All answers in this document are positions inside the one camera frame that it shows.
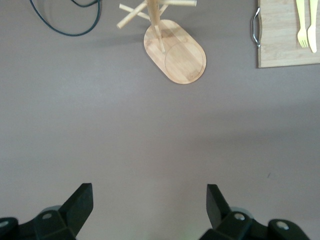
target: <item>yellow wooden utensil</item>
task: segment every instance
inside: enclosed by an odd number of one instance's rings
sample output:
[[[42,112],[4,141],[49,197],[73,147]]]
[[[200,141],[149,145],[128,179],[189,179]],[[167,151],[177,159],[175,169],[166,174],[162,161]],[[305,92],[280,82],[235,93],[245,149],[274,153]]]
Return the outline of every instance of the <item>yellow wooden utensil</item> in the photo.
[[[305,0],[296,0],[296,7],[298,9],[299,21],[300,21],[300,30],[297,34],[298,41],[302,48],[308,47],[308,37],[306,30],[306,21],[305,21]]]
[[[311,25],[308,28],[308,39],[309,39],[311,51],[313,53],[317,52],[317,39],[316,39],[317,7],[318,7],[318,0],[310,0]]]

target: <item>wooden mug tree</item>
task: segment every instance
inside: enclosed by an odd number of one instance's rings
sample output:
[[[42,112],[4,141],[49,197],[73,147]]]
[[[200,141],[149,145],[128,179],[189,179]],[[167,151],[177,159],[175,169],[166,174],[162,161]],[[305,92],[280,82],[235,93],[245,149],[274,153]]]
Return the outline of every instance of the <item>wooden mug tree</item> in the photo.
[[[116,26],[123,28],[135,16],[149,20],[151,26],[144,35],[147,54],[170,80],[189,84],[204,73],[206,54],[181,26],[174,21],[160,19],[169,5],[196,6],[197,0],[144,0],[136,8],[120,4],[119,8],[129,14]],[[145,8],[148,14],[141,12]]]

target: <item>silver screw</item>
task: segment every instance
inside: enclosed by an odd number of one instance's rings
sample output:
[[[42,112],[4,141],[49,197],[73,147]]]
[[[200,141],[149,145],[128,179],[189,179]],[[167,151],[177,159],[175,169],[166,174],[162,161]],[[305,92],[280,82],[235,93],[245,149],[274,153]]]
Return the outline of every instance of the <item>silver screw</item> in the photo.
[[[0,222],[0,228],[3,228],[5,226],[7,226],[9,224],[8,221],[3,221],[3,222]]]
[[[235,217],[235,219],[240,220],[240,221],[243,221],[246,219],[245,216],[243,216],[241,213],[236,213],[234,215],[234,217]]]
[[[47,213],[47,214],[42,216],[42,219],[45,220],[45,219],[49,219],[51,217],[52,217],[52,214],[51,213]]]
[[[277,221],[276,225],[278,226],[278,228],[283,229],[283,230],[289,230],[289,226],[283,222],[283,221]]]

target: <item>gray surface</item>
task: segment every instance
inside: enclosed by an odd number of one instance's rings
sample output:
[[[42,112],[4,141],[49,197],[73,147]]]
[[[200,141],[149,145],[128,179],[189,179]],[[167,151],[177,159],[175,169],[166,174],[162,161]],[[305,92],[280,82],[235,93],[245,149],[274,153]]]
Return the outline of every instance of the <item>gray surface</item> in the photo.
[[[207,57],[198,81],[178,85],[144,50],[148,21],[117,29],[120,2],[104,0],[97,27],[74,38],[29,1],[0,1],[0,216],[26,222],[91,182],[79,240],[196,240],[210,183],[262,224],[288,219],[319,239],[319,65],[257,69],[256,1],[199,0],[163,15]],[[79,32],[96,7],[41,10]]]

